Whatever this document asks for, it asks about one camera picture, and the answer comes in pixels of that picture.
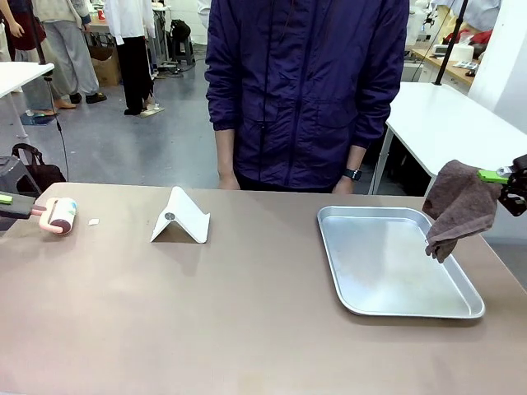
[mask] gray pants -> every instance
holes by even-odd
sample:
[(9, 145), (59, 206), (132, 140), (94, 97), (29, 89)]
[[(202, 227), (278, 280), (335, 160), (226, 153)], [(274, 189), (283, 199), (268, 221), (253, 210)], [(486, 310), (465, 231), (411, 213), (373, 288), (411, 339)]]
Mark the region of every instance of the gray pants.
[[(42, 43), (42, 52), (47, 63), (53, 63), (55, 69), (53, 70), (51, 83), (51, 91), (53, 99), (60, 99), (64, 95), (72, 93), (71, 88), (66, 82), (64, 73), (54, 51), (49, 46), (47, 39)], [(39, 62), (39, 55), (36, 49), (31, 51), (16, 50), (15, 61), (17, 62)], [(49, 88), (47, 82), (43, 77), (38, 77), (33, 81), (29, 81), (22, 87), (24, 96), (26, 97), (26, 104), (29, 109), (52, 109), (51, 97), (49, 97)]]
[(45, 22), (44, 29), (72, 88), (71, 93), (97, 93), (99, 82), (91, 64), (90, 51), (77, 24), (70, 21)]

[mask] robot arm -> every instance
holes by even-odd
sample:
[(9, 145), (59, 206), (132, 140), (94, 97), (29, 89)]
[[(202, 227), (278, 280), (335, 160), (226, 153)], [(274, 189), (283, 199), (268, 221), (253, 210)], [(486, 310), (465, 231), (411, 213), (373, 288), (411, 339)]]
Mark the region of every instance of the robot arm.
[(514, 159), (511, 167), (480, 170), (478, 176), (487, 183), (503, 184), (499, 201), (510, 214), (521, 216), (527, 211), (527, 155)]

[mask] floor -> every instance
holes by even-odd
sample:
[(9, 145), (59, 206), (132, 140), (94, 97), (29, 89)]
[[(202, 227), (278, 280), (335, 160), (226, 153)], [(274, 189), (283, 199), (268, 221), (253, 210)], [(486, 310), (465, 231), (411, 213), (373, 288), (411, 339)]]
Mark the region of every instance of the floor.
[[(108, 96), (104, 103), (83, 103), (75, 110), (61, 111), (58, 119), (63, 129), (70, 181), (183, 188), (217, 186), (216, 148), (205, 100), (208, 86), (203, 77), (205, 64), (203, 56), (198, 56), (200, 49), (196, 52), (199, 59), (196, 67), (183, 77), (156, 80), (156, 101), (165, 108), (159, 114), (145, 119), (124, 116), (121, 86), (103, 88)], [(7, 156), (17, 140), (16, 129), (6, 121), (3, 101), (0, 100), (0, 156)], [(23, 97), (15, 95), (15, 101), (24, 110)], [(26, 131), (46, 161), (66, 173), (55, 123), (26, 127)], [(367, 193), (372, 175), (373, 169), (365, 166), (357, 193)], [(384, 177), (380, 194), (404, 195), (404, 192)], [(527, 267), (523, 257), (527, 249), (492, 247), (526, 287)]]

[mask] white desk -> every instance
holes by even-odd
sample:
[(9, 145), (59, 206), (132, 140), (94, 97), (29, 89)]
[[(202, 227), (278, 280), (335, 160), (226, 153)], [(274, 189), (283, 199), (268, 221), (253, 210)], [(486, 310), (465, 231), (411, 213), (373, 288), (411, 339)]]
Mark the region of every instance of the white desk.
[(53, 69), (54, 65), (52, 63), (41, 66), (38, 63), (29, 62), (0, 62), (0, 99), (6, 96), (8, 104), (12, 107), (12, 119), (8, 119), (7, 121), (18, 126), (19, 132), (16, 136), (22, 139), (23, 142), (29, 141), (26, 130), (24, 130), (24, 126), (20, 120), (18, 110), (11, 97), (11, 92), (18, 86), (33, 81)]
[(370, 194), (376, 194), (394, 135), (431, 176), (457, 159), (497, 170), (527, 153), (527, 135), (449, 86), (403, 82), (392, 103), (388, 132)]

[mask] pole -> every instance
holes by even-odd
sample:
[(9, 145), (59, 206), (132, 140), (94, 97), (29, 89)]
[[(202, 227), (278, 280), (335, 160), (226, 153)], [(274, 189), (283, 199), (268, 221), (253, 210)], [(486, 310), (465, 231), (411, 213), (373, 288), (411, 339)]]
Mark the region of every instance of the pole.
[(45, 65), (46, 58), (44, 56), (44, 52), (42, 51), (42, 45), (40, 45), (39, 35), (36, 31), (35, 14), (33, 13), (33, 3), (31, 2), (31, 0), (26, 0), (26, 5), (30, 14), (31, 34), (33, 35), (33, 40), (35, 41), (36, 53), (39, 55), (39, 64)]
[(461, 10), (459, 11), (458, 20), (455, 22), (454, 33), (452, 34), (452, 38), (448, 43), (445, 58), (443, 59), (443, 63), (441, 64), (441, 68), (439, 69), (439, 74), (437, 74), (437, 79), (436, 82), (434, 82), (434, 85), (441, 85), (441, 80), (445, 75), (446, 66), (448, 66), (448, 61), (450, 59), (450, 55), (452, 54), (452, 49), (454, 49), (455, 41), (458, 39), (459, 29), (461, 29), (461, 25), (463, 24), (464, 12), (467, 10), (468, 5), (469, 0), (463, 0), (463, 5), (461, 6)]

